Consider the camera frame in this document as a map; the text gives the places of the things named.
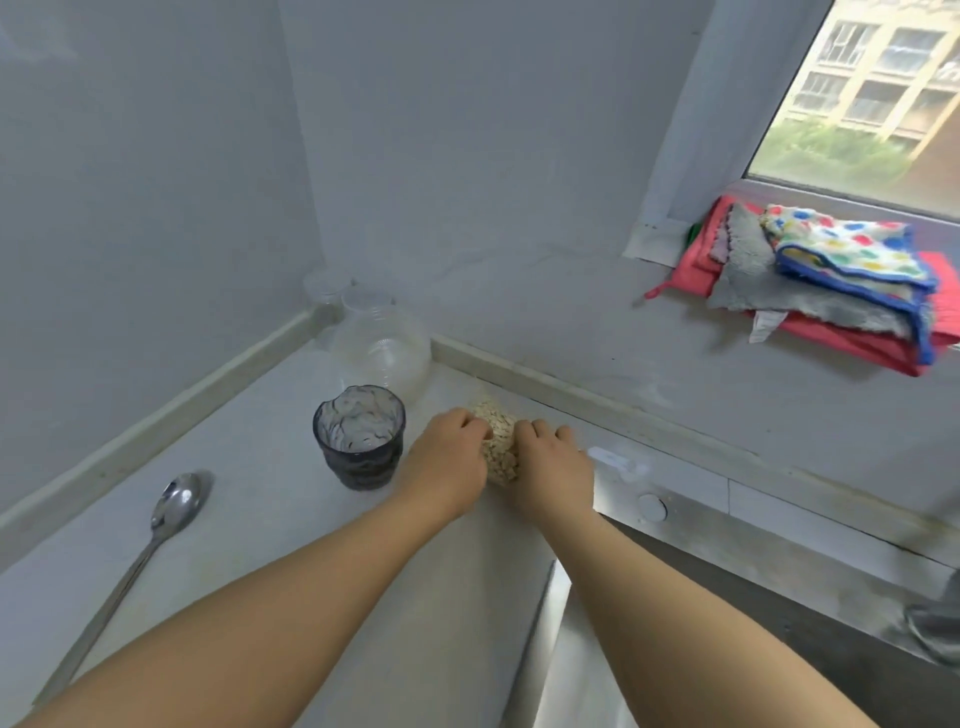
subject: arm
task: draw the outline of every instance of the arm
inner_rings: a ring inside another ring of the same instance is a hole
[[[22,728],[287,728],[407,561],[480,497],[489,427],[435,417],[381,505],[190,605]]]
[[[604,521],[569,427],[517,423],[516,447],[517,505],[569,574],[637,723],[875,726],[756,622]]]

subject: faucet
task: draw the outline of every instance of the faucet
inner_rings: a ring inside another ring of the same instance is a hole
[[[907,629],[944,665],[960,666],[960,570],[947,582],[940,601],[904,608]]]

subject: hand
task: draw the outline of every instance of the hand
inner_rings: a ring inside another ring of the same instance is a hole
[[[555,515],[593,511],[593,462],[577,448],[567,425],[554,432],[544,420],[516,423],[516,504],[543,527]]]
[[[444,523],[463,516],[487,484],[480,446],[492,436],[463,407],[437,415],[397,468],[396,496],[436,506]]]

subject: forearm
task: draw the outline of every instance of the forearm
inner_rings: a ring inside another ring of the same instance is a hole
[[[174,615],[25,726],[287,728],[406,562],[444,526],[435,511],[388,499]]]
[[[559,512],[541,527],[641,725],[874,725],[762,627],[598,514]]]

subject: red towel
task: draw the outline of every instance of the red towel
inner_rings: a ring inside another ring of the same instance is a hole
[[[678,288],[703,298],[710,295],[713,284],[723,270],[723,266],[709,256],[710,248],[716,237],[717,227],[734,202],[736,198],[729,195],[717,200],[707,223],[686,249],[670,279],[647,292],[646,298],[656,298],[665,288]],[[757,214],[762,212],[753,205],[746,204],[746,207]],[[930,339],[939,355],[953,344],[960,343],[960,279],[946,256],[939,253],[920,253],[920,257],[930,265],[940,280],[939,290],[930,297],[936,315]],[[753,312],[748,311],[747,314],[753,316]],[[796,311],[787,316],[780,328],[906,375],[920,376],[927,369],[915,363],[916,345],[892,334],[841,328],[807,318]]]

